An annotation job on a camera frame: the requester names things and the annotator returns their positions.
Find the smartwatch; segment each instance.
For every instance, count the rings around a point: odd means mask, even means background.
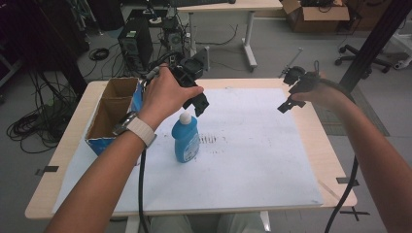
[[[126,114],[119,121],[119,123],[115,125],[113,133],[116,136],[119,136],[126,130],[133,132],[139,138],[141,138],[145,143],[146,148],[148,148],[151,145],[151,143],[155,140],[156,137],[156,134],[151,129],[151,127],[143,120],[141,120],[139,117],[137,117],[137,112],[133,111]]]

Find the paper sheet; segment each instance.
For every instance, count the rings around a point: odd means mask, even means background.
[[[171,129],[183,110],[156,130],[157,138],[147,152],[146,212],[323,204],[292,115],[277,110],[286,100],[282,89],[206,89],[205,94],[210,106],[198,119],[201,145],[192,161],[182,164],[174,155]],[[83,137],[54,213],[95,158]],[[115,212],[137,212],[138,174],[137,166]]]

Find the blue bottle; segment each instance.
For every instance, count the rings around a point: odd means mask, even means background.
[[[172,136],[175,139],[176,158],[181,163],[193,159],[199,152],[199,133],[197,132],[197,120],[185,111],[173,126]]]

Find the wooden table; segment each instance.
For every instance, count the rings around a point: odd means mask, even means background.
[[[193,36],[194,25],[219,25],[246,23],[246,37],[242,39],[243,48],[248,57],[251,71],[258,64],[251,49],[251,36],[255,11],[280,10],[283,6],[278,0],[237,0],[235,4],[221,3],[195,7],[178,8],[179,13],[189,13],[190,55],[196,53]]]
[[[286,96],[289,96],[289,87],[283,84],[282,79],[198,80],[197,83],[205,88],[225,88],[228,86],[237,88],[281,87],[284,89]],[[35,219],[52,217],[52,208],[67,167],[82,139],[86,125],[106,84],[107,82],[93,82],[88,85],[49,164],[50,166],[58,166],[58,170],[44,174],[25,211],[26,217]],[[324,204],[321,208],[335,207],[346,187],[345,184],[339,184],[336,178],[345,177],[345,173],[312,105],[308,103],[302,109],[293,108],[292,115],[318,181],[319,190],[323,195]],[[355,206],[356,203],[357,198],[352,192],[344,206]],[[120,213],[116,216],[127,215],[137,215],[137,213]]]

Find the office chair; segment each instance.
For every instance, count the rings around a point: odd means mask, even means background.
[[[359,51],[357,49],[355,49],[355,48],[353,48],[349,45],[345,45],[344,47],[341,47],[339,49],[339,53],[344,53],[346,50],[350,51],[354,55],[341,56],[341,57],[337,58],[335,60],[335,65],[337,65],[337,66],[341,65],[342,61],[344,61],[344,60],[354,60],[356,55],[359,53]],[[378,58],[375,58],[373,60],[373,63],[384,66],[384,68],[382,69],[382,73],[384,73],[384,74],[388,73],[389,70],[392,67],[392,63],[390,63],[388,61],[378,59]],[[366,72],[364,74],[364,77],[362,77],[362,78],[366,79],[371,73],[372,73],[372,68],[369,66],[369,68],[366,70]]]

